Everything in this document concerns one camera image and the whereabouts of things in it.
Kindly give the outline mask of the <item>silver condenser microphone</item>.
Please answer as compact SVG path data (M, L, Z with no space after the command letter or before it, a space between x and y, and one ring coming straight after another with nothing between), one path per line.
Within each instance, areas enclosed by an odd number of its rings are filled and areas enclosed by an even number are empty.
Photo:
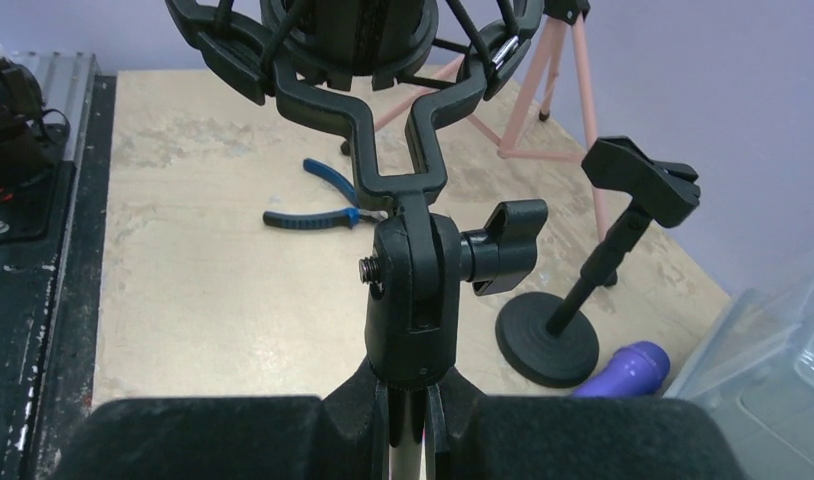
M281 50L304 74L388 83L425 63L438 25L435 1L308 1Z

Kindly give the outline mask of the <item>purple microphone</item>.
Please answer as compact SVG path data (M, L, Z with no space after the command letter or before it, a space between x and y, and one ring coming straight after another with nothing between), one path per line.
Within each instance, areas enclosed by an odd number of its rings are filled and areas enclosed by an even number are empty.
M598 374L582 383L572 397L641 397L654 395L671 370L659 345L639 341L619 348Z

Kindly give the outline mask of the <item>black round-base mic stand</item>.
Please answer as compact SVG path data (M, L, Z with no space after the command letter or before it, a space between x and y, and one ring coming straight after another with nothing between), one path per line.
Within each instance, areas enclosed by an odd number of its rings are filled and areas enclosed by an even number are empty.
M653 160L626 136L598 138L581 167L601 190L631 200L583 263L565 297L528 292L497 316L496 340L508 364L526 379L551 388L582 384L600 352L597 333L581 308L599 287L615 284L617 270L651 223L679 226L699 206L698 172L690 165Z

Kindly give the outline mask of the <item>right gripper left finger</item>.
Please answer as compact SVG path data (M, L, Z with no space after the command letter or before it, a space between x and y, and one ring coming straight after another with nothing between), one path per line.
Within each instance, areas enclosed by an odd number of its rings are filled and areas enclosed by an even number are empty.
M367 364L326 398L135 398L78 428L55 479L383 479L387 390Z

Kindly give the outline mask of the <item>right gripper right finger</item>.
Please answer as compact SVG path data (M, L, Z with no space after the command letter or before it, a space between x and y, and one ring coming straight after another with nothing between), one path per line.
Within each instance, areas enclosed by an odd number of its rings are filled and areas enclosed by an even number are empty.
M488 395L451 369L429 407L429 479L745 476L712 418L688 401Z

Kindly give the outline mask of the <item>black tripod mic stand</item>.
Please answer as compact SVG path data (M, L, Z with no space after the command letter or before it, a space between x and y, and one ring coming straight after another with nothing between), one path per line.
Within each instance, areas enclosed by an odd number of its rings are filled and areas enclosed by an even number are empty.
M535 237L544 225L542 201L500 205L483 231L461 233L454 222L431 212L447 171L437 138L492 98L521 63L544 12L539 1L502 1L501 16L477 27L464 5L450 3L468 37L453 44L462 55L452 82L411 75L363 76L380 91L396 84L423 86L406 124L413 169L380 172L374 119L369 106L352 97L354 79L304 74L281 50L308 1L265 1L261 18L236 12L229 1L214 6L170 1L167 9L186 43L226 84L256 104L274 98L279 113L297 124L340 136L351 157L359 205L384 211L374 231L373 252L360 263L369 287L365 345L368 366L387 390L386 476L415 479L426 451L431 389L456 358L460 284L479 295L511 290L533 268Z

